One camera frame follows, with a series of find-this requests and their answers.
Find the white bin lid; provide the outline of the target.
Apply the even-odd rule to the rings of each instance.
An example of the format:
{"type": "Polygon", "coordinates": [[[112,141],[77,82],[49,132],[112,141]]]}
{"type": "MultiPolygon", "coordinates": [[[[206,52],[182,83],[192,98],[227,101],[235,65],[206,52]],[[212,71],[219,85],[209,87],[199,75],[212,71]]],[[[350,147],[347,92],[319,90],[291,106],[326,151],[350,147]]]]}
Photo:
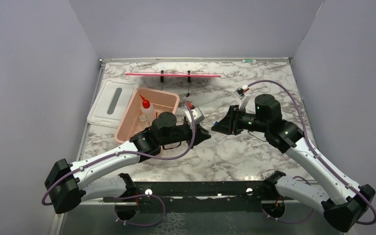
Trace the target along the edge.
{"type": "Polygon", "coordinates": [[[138,87],[137,83],[123,83],[112,79],[103,81],[87,116],[87,122],[92,125],[117,128],[138,87]]]}

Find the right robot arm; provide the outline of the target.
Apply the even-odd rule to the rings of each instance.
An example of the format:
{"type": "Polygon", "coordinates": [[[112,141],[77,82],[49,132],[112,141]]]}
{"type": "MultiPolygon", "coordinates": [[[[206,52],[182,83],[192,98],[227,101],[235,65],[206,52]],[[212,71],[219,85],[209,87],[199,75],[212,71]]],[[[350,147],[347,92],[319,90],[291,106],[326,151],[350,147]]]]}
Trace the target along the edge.
{"type": "Polygon", "coordinates": [[[376,191],[345,175],[315,149],[301,128],[282,118],[281,105],[272,95],[259,95],[254,103],[255,114],[231,105],[212,131],[225,135],[238,135],[244,130],[263,133],[271,146],[296,161],[321,186],[314,188],[276,171],[265,180],[263,194],[269,199],[279,195],[293,198],[322,213],[336,230],[348,232],[367,211],[376,191]]]}

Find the pink plastic bin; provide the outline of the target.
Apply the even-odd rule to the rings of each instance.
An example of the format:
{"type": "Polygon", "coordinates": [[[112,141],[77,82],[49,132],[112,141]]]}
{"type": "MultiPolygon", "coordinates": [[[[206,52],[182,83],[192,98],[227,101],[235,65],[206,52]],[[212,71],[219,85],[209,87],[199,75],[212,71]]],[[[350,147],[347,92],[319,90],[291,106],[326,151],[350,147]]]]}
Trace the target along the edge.
{"type": "Polygon", "coordinates": [[[176,113],[180,98],[175,93],[140,87],[128,103],[119,127],[114,135],[117,143],[124,143],[143,127],[150,124],[160,113],[176,113]]]}

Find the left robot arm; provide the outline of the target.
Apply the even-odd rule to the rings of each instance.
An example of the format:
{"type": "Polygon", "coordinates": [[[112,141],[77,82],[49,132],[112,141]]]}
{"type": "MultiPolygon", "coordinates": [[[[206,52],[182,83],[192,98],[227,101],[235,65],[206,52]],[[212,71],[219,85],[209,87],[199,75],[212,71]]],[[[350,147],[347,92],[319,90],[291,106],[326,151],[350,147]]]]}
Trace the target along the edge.
{"type": "Polygon", "coordinates": [[[103,176],[148,159],[159,160],[161,149],[166,145],[185,141],[188,148],[176,159],[183,157],[194,146],[211,138],[209,131],[198,121],[189,121],[192,117],[193,114],[188,113],[183,124],[178,125],[173,113],[163,112],[150,127],[108,152],[83,161],[56,161],[44,182],[46,192],[41,199],[42,205],[53,206],[56,214],[69,212],[82,201],[97,198],[95,184],[103,176]]]}

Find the small glass jar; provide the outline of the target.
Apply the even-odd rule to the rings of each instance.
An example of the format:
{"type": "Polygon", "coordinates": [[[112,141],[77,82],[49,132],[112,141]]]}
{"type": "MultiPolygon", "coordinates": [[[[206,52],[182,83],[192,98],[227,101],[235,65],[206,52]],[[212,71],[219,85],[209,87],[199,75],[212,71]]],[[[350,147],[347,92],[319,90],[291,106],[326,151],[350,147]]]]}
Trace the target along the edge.
{"type": "Polygon", "coordinates": [[[139,129],[143,131],[144,129],[150,127],[150,121],[148,117],[144,114],[139,116],[139,129]]]}

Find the wash bottle red cap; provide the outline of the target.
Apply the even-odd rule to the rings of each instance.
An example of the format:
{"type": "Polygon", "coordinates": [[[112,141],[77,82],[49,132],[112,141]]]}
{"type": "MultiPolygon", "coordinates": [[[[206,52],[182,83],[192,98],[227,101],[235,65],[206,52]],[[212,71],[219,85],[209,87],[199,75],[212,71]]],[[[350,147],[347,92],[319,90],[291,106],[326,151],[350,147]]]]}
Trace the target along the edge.
{"type": "Polygon", "coordinates": [[[156,112],[154,109],[153,104],[146,98],[144,98],[141,94],[140,97],[142,99],[141,111],[144,115],[146,115],[147,119],[152,122],[156,117],[156,112]]]}

